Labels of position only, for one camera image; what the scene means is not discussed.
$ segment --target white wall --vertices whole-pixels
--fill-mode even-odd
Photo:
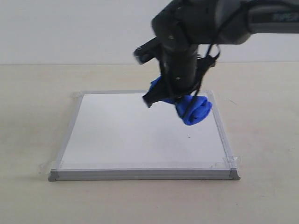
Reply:
[[[134,63],[170,0],[1,0],[0,64]],[[297,35],[222,46],[223,62],[297,61]]]

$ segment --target whiteboard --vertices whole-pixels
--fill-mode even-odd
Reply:
[[[186,126],[173,105],[158,102],[147,108],[143,95],[83,94],[57,159],[59,171],[233,168],[230,149],[215,119],[215,104],[206,119]],[[211,98],[207,92],[201,95]]]
[[[128,64],[170,0],[2,0],[0,64]],[[219,62],[298,61],[297,35],[221,46]],[[206,46],[200,50],[204,53]]]

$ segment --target table surface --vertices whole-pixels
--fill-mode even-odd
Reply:
[[[206,75],[240,181],[48,182],[76,94],[147,89],[158,68],[0,66],[0,223],[298,223],[298,70],[232,63]]]

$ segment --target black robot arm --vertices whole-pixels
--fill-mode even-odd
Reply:
[[[148,107],[196,91],[215,66],[214,45],[239,45],[256,33],[299,33],[299,6],[282,0],[173,0],[152,20],[154,39],[134,55],[140,64],[156,58],[162,79],[143,96]],[[210,45],[205,57],[201,44]]]

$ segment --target blue fabric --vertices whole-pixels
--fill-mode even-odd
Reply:
[[[161,77],[151,82],[150,89],[157,83]],[[189,103],[191,102],[193,96],[186,95],[183,96],[178,102],[178,113],[182,117],[186,111]],[[173,99],[166,99],[163,102],[174,105]],[[194,105],[190,108],[189,112],[182,119],[185,125],[191,126],[195,125],[202,120],[204,120],[210,113],[212,109],[212,103],[208,101],[207,97],[196,96],[196,101]]]

